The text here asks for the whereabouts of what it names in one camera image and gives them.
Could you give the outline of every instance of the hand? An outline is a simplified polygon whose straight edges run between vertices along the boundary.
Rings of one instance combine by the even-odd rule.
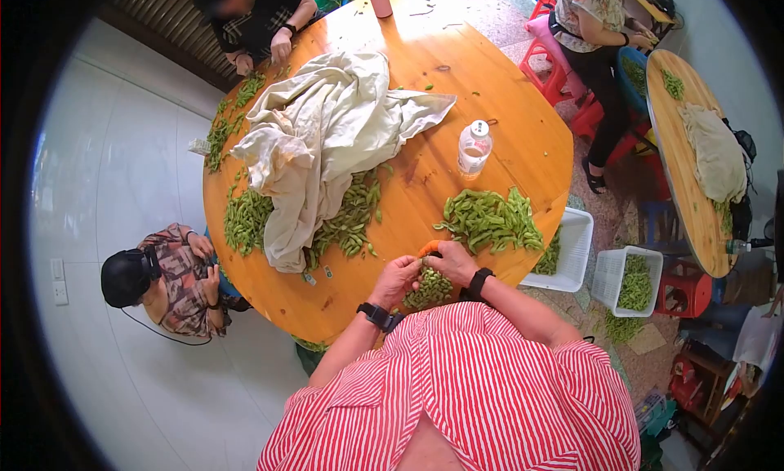
[[[443,259],[428,255],[422,258],[422,262],[441,272],[453,283],[467,288],[479,267],[463,245],[458,241],[439,241],[438,252],[444,257]]]
[[[367,302],[390,309],[403,300],[406,291],[419,289],[420,263],[416,257],[404,255],[387,263],[376,281],[376,287]]]
[[[208,257],[211,257],[212,254],[215,253],[215,249],[212,247],[209,238],[203,237],[201,234],[189,234],[188,244],[191,246],[193,253],[201,259],[207,260]]]
[[[651,39],[649,39],[648,36],[643,35],[640,32],[638,32],[637,34],[629,38],[629,44],[637,45],[640,46],[641,48],[653,49]]]
[[[217,265],[207,267],[207,278],[201,279],[201,288],[207,296],[207,302],[213,307],[218,304],[218,284],[221,282],[221,272],[218,269]]]
[[[288,27],[281,27],[272,37],[269,52],[272,55],[272,64],[286,61],[292,51],[292,32]]]
[[[253,69],[253,58],[249,54],[240,54],[234,64],[237,65],[237,74],[245,76]]]

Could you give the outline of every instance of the smartwatch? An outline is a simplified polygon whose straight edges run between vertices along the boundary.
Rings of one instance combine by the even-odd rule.
[[[285,27],[292,32],[292,36],[296,34],[296,27],[292,26],[291,24],[283,24],[281,27]]]
[[[492,270],[486,267],[482,267],[481,269],[477,270],[477,272],[474,274],[474,277],[471,279],[470,284],[468,284],[468,293],[475,300],[482,299],[482,287],[485,286],[485,280],[488,278],[488,275],[495,277],[495,274],[492,272]]]
[[[363,302],[357,308],[357,313],[362,312],[367,317],[368,321],[379,327],[383,333],[392,331],[398,323],[403,321],[405,315],[403,313],[389,314],[389,311],[383,309],[377,304],[370,304]]]

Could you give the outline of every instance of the red striped shirt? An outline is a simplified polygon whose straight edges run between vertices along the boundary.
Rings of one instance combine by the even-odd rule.
[[[407,316],[326,387],[294,393],[257,469],[394,469],[423,411],[465,469],[640,466],[631,400],[601,348],[551,350],[459,302]]]

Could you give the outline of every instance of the crumpled white sheet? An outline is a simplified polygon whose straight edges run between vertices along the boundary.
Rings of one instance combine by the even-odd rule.
[[[339,211],[351,173],[397,155],[457,100],[388,87],[382,53],[328,53],[271,84],[246,114],[250,131],[231,154],[248,166],[250,187],[272,197],[264,229],[272,267],[302,272],[302,247]]]
[[[687,102],[678,112],[697,158],[694,177],[702,192],[716,202],[740,202],[746,193],[746,164],[735,135],[703,106]]]

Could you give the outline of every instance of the round wooden table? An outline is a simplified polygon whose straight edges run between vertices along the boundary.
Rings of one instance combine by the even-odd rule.
[[[662,69],[684,81],[686,89],[682,102],[667,93]],[[647,73],[648,114],[673,203],[681,218],[691,253],[702,270],[711,277],[722,278],[729,273],[731,262],[735,262],[736,255],[728,255],[726,252],[727,241],[732,239],[732,235],[721,231],[721,216],[713,209],[711,201],[694,177],[696,157],[678,108],[691,102],[716,110],[722,118],[724,112],[695,69],[674,53],[656,49],[648,57]]]
[[[321,267],[312,272],[315,286],[299,274],[270,267],[258,249],[241,257],[223,236],[227,191],[241,162],[229,157],[220,173],[205,169],[202,182],[207,226],[231,282],[262,315],[311,342],[330,343],[339,335],[388,261],[416,255],[427,241],[450,238],[448,231],[432,227],[443,219],[446,198],[467,187],[505,197],[509,187],[517,185],[524,197],[531,198],[534,221],[549,244],[572,181],[573,140],[566,124],[509,58],[473,27],[450,15],[459,12],[444,2],[434,9],[427,0],[391,0],[394,15],[377,19],[367,1],[355,0],[300,34],[287,62],[291,74],[323,53],[380,51],[389,57],[391,88],[424,90],[432,84],[434,93],[458,96],[441,124],[408,140],[389,161],[394,167],[391,180],[385,178],[387,172],[379,172],[383,222],[373,220],[367,226],[367,237],[379,256],[347,259],[336,245],[330,246],[320,259]],[[269,68],[267,82],[277,72],[278,68]],[[227,99],[233,99],[237,90]],[[250,100],[242,110],[255,102],[256,98]],[[481,175],[465,182],[457,172],[457,143],[463,128],[476,119],[491,123],[495,141]],[[238,143],[248,127],[245,121],[223,150]],[[243,182],[238,189],[247,187]],[[530,272],[541,255],[512,248],[490,255],[488,250],[480,252],[478,264],[512,285]],[[326,277],[323,266],[330,268],[332,278]]]

